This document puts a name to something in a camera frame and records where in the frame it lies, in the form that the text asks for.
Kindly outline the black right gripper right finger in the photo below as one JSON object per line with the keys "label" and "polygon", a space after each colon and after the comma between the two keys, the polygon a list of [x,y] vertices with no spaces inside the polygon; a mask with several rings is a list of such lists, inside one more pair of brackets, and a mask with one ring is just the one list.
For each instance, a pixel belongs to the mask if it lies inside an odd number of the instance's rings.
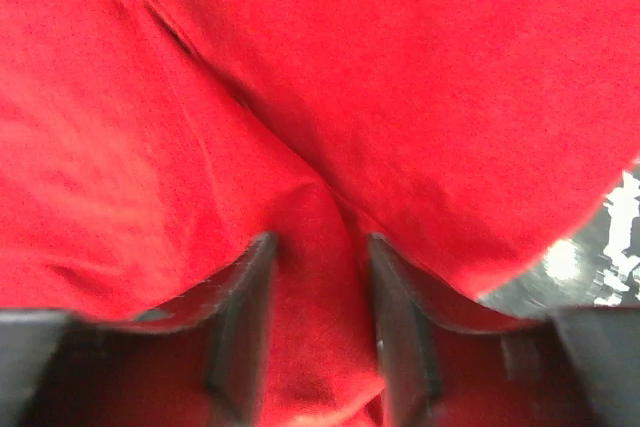
{"label": "black right gripper right finger", "polygon": [[639,311],[476,304],[368,239],[385,426],[635,426]]}

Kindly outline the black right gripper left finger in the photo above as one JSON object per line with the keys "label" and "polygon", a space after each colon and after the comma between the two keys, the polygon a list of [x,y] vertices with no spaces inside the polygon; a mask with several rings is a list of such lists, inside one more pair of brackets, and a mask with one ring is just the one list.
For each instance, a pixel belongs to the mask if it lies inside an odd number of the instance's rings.
{"label": "black right gripper left finger", "polygon": [[131,321],[60,309],[1,313],[5,426],[255,426],[273,233]]}

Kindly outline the red t-shirt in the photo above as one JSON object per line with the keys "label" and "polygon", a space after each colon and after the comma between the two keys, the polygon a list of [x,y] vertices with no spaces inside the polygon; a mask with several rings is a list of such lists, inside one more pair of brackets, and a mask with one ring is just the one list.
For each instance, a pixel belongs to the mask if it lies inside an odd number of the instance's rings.
{"label": "red t-shirt", "polygon": [[1,313],[277,237],[259,422],[382,426],[368,239],[475,301],[635,199],[639,0],[1,0]]}

